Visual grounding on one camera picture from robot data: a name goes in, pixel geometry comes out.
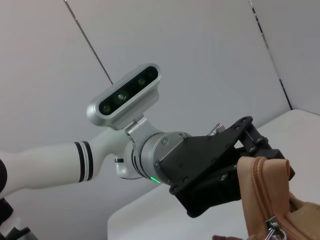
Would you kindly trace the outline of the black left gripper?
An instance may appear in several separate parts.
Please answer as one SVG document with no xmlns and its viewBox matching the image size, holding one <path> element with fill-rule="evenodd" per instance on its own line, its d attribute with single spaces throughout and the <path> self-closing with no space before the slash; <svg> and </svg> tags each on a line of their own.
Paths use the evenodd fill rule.
<svg viewBox="0 0 320 240">
<path fill-rule="evenodd" d="M 169 192 L 189 217 L 241 199 L 237 163 L 241 157 L 285 159 L 246 116 L 215 135 L 188 136 L 159 163 Z M 243 147 L 235 148 L 241 142 Z"/>
</svg>

